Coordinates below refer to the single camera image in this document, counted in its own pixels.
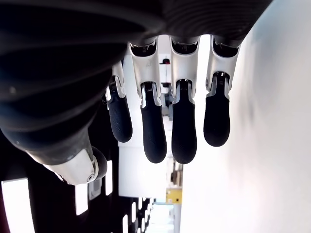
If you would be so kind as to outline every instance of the silver joint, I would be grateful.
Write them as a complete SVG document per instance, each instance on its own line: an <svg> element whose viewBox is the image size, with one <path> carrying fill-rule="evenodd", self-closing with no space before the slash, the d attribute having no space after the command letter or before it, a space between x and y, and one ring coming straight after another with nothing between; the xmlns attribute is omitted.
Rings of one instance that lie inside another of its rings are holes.
<svg viewBox="0 0 311 233"><path fill-rule="evenodd" d="M85 149L63 164L43 166L54 172L61 180L72 185L94 181L99 170L96 157L93 156L93 161L91 161Z"/></svg>
<svg viewBox="0 0 311 233"><path fill-rule="evenodd" d="M196 79L197 79L197 70L198 70L198 54L199 54L199 44L200 39L197 41L197 48L193 53L181 54L174 50L173 40L171 42L171 58L172 58L172 90L173 98L176 96L176 84L179 80L190 80L192 82L192 91L191 98L195 96L196 90Z"/></svg>
<svg viewBox="0 0 311 233"><path fill-rule="evenodd" d="M152 91L156 106L162 105L161 99L157 96L156 84L152 83L152 90L146 90L145 84L143 83L141 85L141 93L142 93L142 99L141 99L141 104L140 104L141 108L144 108L147 105L146 91Z"/></svg>
<svg viewBox="0 0 311 233"><path fill-rule="evenodd" d="M114 77L114 81L116 83L118 96L120 98L124 98L126 96L125 92L125 81L124 81L124 72L121 61L112 66L112 76ZM111 100L111 93L109 85L106 89L106 100Z"/></svg>
<svg viewBox="0 0 311 233"><path fill-rule="evenodd" d="M211 84L211 90L210 92L206 95L206 97L212 97L216 94L217 91L217 75L213 75L213 81ZM229 100L229 80L227 77L225 77L225 93L224 93L225 97Z"/></svg>
<svg viewBox="0 0 311 233"><path fill-rule="evenodd" d="M158 59L158 42L157 38L154 40L153 44L155 47L155 52L149 56L136 56L133 54L132 47L135 45L129 45L129 51L133 59L133 67L135 73L136 86L138 90L138 95L140 99L142 96L142 84L145 82L153 82L156 87L161 87L160 81L160 71L159 71L159 59ZM160 88L156 89L157 97L160 98L161 91Z"/></svg>
<svg viewBox="0 0 311 233"><path fill-rule="evenodd" d="M231 90L232 80L235 71L235 65L239 55L240 47L238 47L237 53L232 57L222 57L215 52L214 49L214 36L210 37L210 50L209 59L207 67L207 77L206 77L206 90L211 91L213 76L216 72L223 72L228 75L228 91Z"/></svg>
<svg viewBox="0 0 311 233"><path fill-rule="evenodd" d="M193 95L192 95L192 85L190 82L188 82L188 98L190 103L194 103ZM176 88L176 98L173 100L173 104L176 104L180 101L180 83L177 84Z"/></svg>

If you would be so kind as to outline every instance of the robotic hand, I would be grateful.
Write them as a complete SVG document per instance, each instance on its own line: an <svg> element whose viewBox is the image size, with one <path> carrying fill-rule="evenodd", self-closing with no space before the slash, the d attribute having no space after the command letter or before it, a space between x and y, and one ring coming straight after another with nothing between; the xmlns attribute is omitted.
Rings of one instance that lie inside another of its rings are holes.
<svg viewBox="0 0 311 233"><path fill-rule="evenodd" d="M130 42L145 153L153 163L163 161L157 36L168 34L172 152L189 163L197 146L193 98L200 35L211 35L204 137L218 147L230 133L228 93L240 44L271 1L156 0L150 7L143 0L0 0L0 128L69 184L103 177L106 159L91 146L87 128L106 93L115 138L131 138L120 62Z"/></svg>

